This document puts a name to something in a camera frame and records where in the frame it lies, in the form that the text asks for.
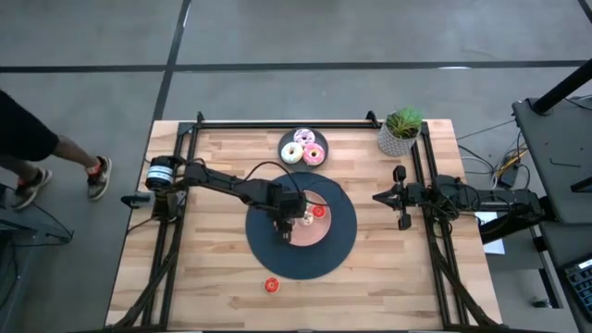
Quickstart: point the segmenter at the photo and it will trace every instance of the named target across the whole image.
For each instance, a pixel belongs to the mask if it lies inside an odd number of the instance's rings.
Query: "gray floor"
[[[0,3],[0,66],[165,64],[180,0],[9,0]],[[193,0],[180,64],[309,61],[585,60],[592,24],[576,0]],[[400,69],[177,73],[164,119],[383,117],[415,105],[451,118],[457,136],[512,119],[510,105],[539,96],[574,68]],[[115,163],[111,188],[87,203],[82,171],[49,158],[55,179],[38,203],[76,230],[43,249],[20,320],[23,332],[100,327],[105,319],[161,73],[0,74],[0,86],[57,132]],[[592,93],[592,86],[577,94]],[[507,125],[462,144],[497,163],[518,129]],[[534,171],[529,158],[525,159]],[[467,170],[484,170],[466,162]],[[487,187],[484,176],[470,183]],[[14,177],[0,170],[0,180]],[[519,181],[524,181],[521,174]],[[534,172],[531,190],[543,193]],[[525,310],[526,275],[492,266],[504,321],[561,327]]]

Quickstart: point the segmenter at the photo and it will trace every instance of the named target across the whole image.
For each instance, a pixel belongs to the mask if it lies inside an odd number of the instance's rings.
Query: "butcher block tabletop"
[[[464,179],[463,163],[448,119],[426,121],[440,174]],[[178,121],[156,121],[145,157],[173,154]],[[180,244],[168,329],[437,329],[442,328],[421,210],[409,208],[413,225],[397,228],[398,212],[372,200],[390,189],[396,165],[407,168],[406,182],[416,181],[411,154],[391,157],[377,146],[376,129],[318,129],[330,154],[313,172],[335,180],[350,197],[357,236],[345,261],[332,272],[308,280],[277,277],[253,256],[245,236],[248,207],[235,197],[191,188]],[[196,157],[207,166],[245,177],[263,161],[278,161],[278,141],[288,129],[200,129]],[[183,154],[188,143],[184,142]],[[429,184],[424,145],[418,144]],[[149,167],[144,163],[139,191]],[[265,165],[255,178],[274,179],[284,172]],[[152,208],[131,214],[129,227],[150,217]],[[452,241],[460,278],[477,303],[500,322],[500,310],[475,219],[452,222]],[[172,235],[172,228],[167,233]],[[150,276],[157,222],[134,229],[121,253],[106,325],[115,324],[134,304]],[[277,277],[280,290],[269,294],[267,278]],[[446,293],[453,323],[458,323],[450,285]],[[156,293],[154,320],[162,298]]]

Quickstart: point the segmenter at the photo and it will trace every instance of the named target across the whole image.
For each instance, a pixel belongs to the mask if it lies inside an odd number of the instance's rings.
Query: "sneaker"
[[[111,159],[104,156],[97,156],[101,166],[99,171],[93,175],[89,175],[86,182],[89,184],[89,200],[97,201],[103,197],[109,186],[109,178],[111,176]]]
[[[37,196],[37,191],[52,178],[53,174],[49,170],[39,168],[37,176],[32,181],[18,180],[17,190],[13,195],[10,207],[14,210],[23,209],[33,202]]]

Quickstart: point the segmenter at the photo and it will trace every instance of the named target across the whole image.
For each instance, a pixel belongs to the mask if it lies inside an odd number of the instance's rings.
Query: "red toy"
[[[313,207],[313,216],[316,218],[323,218],[323,217],[325,217],[326,213],[327,213],[327,210],[322,205],[316,205],[315,207]]]
[[[265,281],[265,290],[269,293],[276,293],[279,290],[279,281],[275,277],[270,277]]]

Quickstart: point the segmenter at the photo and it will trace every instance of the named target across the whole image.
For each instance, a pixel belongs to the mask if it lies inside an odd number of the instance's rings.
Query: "pink frosted donut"
[[[296,129],[294,141],[303,147],[309,143],[315,143],[315,134],[309,129]]]
[[[304,162],[309,166],[318,166],[325,160],[325,150],[316,143],[304,146]]]

